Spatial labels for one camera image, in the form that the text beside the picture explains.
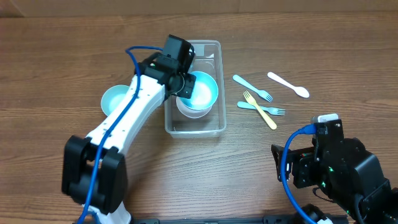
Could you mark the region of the yellow plastic fork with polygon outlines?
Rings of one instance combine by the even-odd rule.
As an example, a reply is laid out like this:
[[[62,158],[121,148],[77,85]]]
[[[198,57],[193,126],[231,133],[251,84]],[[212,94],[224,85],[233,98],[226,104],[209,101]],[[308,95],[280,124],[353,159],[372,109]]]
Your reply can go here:
[[[263,120],[267,123],[268,127],[270,127],[272,130],[277,129],[276,123],[260,108],[254,97],[248,91],[244,91],[243,96],[250,105],[257,109]]]

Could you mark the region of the light blue fork upper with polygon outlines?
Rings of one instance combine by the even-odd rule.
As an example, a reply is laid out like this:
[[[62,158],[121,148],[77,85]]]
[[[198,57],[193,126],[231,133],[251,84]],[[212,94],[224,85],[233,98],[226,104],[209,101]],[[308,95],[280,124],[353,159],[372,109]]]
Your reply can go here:
[[[233,80],[235,82],[239,83],[240,85],[245,86],[246,88],[248,88],[248,89],[252,90],[253,92],[257,93],[264,100],[266,100],[268,102],[272,102],[273,101],[273,97],[267,91],[257,89],[255,86],[253,86],[252,84],[247,82],[241,76],[233,75]]]

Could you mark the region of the teal cup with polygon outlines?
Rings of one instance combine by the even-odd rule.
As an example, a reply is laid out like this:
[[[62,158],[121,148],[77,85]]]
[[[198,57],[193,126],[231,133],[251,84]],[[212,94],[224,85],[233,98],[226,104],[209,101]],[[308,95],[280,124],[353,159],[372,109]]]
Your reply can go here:
[[[195,49],[194,46],[191,45],[188,53],[188,69],[191,69],[194,57],[195,57]]]

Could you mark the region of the clear plastic container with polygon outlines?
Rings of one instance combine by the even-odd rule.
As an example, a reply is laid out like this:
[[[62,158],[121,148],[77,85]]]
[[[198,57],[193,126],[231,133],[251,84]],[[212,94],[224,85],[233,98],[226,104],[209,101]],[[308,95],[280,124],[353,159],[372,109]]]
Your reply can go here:
[[[176,97],[170,96],[164,103],[165,130],[173,138],[207,138],[219,136],[226,128],[223,61],[221,44],[217,40],[190,40],[195,49],[192,67],[188,71],[201,71],[212,76],[218,85],[218,98],[205,116],[190,119],[178,110]]]

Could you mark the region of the light blue fork lower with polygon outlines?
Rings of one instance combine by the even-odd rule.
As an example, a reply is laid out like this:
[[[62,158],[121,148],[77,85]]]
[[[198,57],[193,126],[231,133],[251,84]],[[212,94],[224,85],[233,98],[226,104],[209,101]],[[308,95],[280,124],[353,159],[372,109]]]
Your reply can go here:
[[[242,108],[242,109],[247,109],[247,110],[256,110],[256,107],[253,105],[250,105],[247,102],[239,101],[237,102],[237,107]],[[285,115],[285,110],[281,108],[275,108],[275,107],[265,107],[265,106],[260,106],[261,110],[268,112],[271,115],[274,116],[282,116]]]

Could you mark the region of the white bowl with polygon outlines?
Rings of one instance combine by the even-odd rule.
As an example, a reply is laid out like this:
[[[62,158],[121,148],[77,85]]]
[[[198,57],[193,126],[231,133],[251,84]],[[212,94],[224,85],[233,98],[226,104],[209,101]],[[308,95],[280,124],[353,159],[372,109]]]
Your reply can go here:
[[[212,107],[209,107],[204,110],[193,110],[193,109],[187,107],[185,104],[183,104],[183,102],[181,101],[181,98],[176,97],[175,101],[176,101],[177,108],[181,112],[181,114],[183,114],[184,116],[186,116],[190,119],[201,118],[201,117],[205,116],[206,114],[208,114],[210,112],[210,110],[212,109]]]

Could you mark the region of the teal bowl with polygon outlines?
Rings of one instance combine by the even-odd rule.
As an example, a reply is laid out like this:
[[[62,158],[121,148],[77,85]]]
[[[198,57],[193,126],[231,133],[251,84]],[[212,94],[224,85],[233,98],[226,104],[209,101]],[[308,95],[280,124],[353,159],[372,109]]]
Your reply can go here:
[[[211,107],[218,98],[218,85],[209,74],[201,71],[191,73],[196,77],[190,99],[181,98],[182,103],[192,110],[205,110]]]

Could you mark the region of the white plastic spoon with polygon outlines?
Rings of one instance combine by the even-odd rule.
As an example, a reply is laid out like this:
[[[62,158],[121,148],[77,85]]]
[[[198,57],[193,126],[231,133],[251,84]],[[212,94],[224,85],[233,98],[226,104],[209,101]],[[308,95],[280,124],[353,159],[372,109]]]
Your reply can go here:
[[[284,85],[290,89],[292,89],[298,96],[301,96],[302,98],[309,98],[310,93],[308,90],[302,86],[294,86],[291,83],[287,82],[280,76],[276,75],[274,72],[268,72],[267,76],[271,79],[276,81],[277,83],[280,83],[281,85]]]

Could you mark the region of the light blue fork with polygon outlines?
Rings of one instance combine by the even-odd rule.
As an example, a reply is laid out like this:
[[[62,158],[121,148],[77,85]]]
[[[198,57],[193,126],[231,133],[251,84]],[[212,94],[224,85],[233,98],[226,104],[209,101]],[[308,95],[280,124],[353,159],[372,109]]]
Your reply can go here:
[[[239,101],[237,102],[237,107],[242,108],[242,109],[247,109],[247,110],[256,110],[256,107],[253,105],[250,105],[247,102]],[[275,107],[265,107],[265,106],[260,106],[261,110],[268,112],[271,115],[274,116],[282,116],[285,115],[285,110],[281,108],[275,108]]]
[[[264,100],[266,100],[268,102],[272,102],[273,101],[273,97],[267,91],[257,89],[255,86],[253,86],[252,84],[247,82],[241,76],[233,75],[233,80],[235,82],[239,83],[240,85],[245,86],[246,88],[248,88],[248,89],[252,90],[253,92],[257,93]]]

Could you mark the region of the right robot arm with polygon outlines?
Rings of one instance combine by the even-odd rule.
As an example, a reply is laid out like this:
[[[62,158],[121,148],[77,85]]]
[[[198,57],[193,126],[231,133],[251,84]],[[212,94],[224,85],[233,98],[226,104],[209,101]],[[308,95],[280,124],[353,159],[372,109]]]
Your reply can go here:
[[[397,223],[397,189],[384,177],[379,159],[357,138],[345,138],[342,121],[315,120],[271,152],[277,178],[296,213],[292,223],[332,223],[319,208],[300,207],[288,186],[314,186],[357,223]]]

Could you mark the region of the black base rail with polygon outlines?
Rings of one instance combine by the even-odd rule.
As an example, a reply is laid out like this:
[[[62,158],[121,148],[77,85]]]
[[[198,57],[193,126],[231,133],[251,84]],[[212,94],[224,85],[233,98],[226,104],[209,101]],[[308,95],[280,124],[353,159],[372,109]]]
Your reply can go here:
[[[133,218],[133,224],[283,224],[289,223],[293,215],[266,215],[254,218],[204,218],[204,219],[181,219],[181,220],[159,220],[157,218],[138,219]]]

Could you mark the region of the light blue bowl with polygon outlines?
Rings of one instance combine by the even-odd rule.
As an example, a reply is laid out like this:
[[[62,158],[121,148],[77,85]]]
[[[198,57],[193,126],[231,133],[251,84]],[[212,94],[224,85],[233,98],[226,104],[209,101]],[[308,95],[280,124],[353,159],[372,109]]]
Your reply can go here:
[[[109,116],[124,99],[129,90],[127,85],[116,85],[105,91],[101,98],[101,109],[106,116]]]

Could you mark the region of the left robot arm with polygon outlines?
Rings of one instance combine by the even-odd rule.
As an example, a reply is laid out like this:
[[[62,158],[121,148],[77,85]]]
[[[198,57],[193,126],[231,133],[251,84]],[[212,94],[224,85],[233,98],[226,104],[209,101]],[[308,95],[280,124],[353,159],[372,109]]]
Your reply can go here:
[[[150,114],[170,96],[191,98],[196,77],[188,71],[195,56],[193,45],[169,35],[163,47],[134,64],[134,76],[116,109],[84,138],[71,136],[63,155],[62,192],[83,206],[77,222],[131,223],[123,200],[127,191],[126,155]]]

